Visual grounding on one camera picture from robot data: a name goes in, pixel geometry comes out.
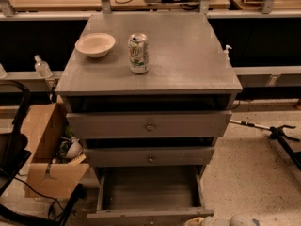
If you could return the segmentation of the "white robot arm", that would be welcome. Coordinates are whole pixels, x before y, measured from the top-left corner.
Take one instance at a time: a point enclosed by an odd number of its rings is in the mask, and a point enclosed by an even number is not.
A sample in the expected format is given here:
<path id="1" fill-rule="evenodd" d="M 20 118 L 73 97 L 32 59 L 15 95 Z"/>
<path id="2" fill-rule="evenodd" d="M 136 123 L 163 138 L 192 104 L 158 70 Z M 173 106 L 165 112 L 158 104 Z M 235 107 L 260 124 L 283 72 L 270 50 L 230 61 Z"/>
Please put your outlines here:
<path id="1" fill-rule="evenodd" d="M 260 223 L 246 215 L 234 214 L 230 219 L 197 217 L 188 219 L 183 226 L 260 226 Z"/>

